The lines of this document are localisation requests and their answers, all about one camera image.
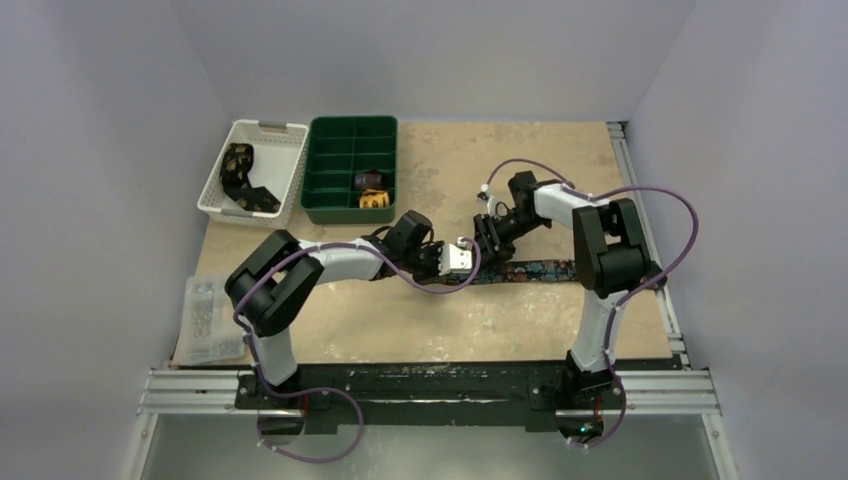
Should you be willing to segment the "navy floral tie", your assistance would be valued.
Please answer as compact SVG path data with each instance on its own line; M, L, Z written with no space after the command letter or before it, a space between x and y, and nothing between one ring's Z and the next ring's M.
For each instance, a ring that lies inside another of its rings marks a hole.
M528 282L578 282L575 262L572 259L509 261L481 270L472 285Z

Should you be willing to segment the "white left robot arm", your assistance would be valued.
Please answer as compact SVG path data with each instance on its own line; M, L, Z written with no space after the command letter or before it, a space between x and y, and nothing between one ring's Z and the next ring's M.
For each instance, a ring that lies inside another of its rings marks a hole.
M434 284L474 265L472 244L432 239L423 215L409 211L394 225L348 242L311 242L287 230L272 232L227 278L224 291L263 379L259 395L272 408L297 399L298 365L290 326L310 294L325 283L376 281L392 276L431 291Z

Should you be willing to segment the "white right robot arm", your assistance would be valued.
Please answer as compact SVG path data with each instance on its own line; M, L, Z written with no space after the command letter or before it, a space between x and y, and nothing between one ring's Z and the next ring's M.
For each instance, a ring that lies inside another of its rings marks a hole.
M572 231L574 270L585 297L578 334L566 356L561 392L569 404L584 407L613 382L618 303L651 271L638 210L629 199L597 199L566 183L539 182L530 171L515 174L508 188L512 207L497 200L487 185L477 195L487 208L473 218L481 265L505 264L515 254L515 241L541 226L559 223Z

